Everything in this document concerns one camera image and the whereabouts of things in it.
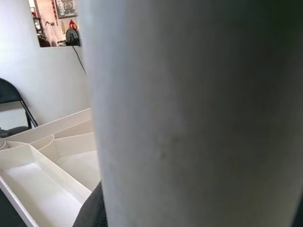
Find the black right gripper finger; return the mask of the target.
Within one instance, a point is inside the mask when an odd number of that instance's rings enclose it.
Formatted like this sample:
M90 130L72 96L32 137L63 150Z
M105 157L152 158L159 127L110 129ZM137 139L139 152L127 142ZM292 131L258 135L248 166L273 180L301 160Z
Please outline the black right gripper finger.
M107 216L101 181L83 203L73 227L106 227Z

